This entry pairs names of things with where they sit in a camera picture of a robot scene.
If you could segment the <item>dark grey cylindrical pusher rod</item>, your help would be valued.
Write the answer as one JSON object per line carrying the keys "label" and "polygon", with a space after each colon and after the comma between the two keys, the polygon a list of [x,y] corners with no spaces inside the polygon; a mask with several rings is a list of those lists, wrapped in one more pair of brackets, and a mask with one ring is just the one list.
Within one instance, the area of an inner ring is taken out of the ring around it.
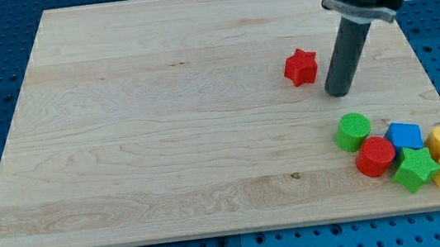
{"label": "dark grey cylindrical pusher rod", "polygon": [[325,79],[325,92],[332,97],[349,93],[371,23],[357,23],[342,18]]}

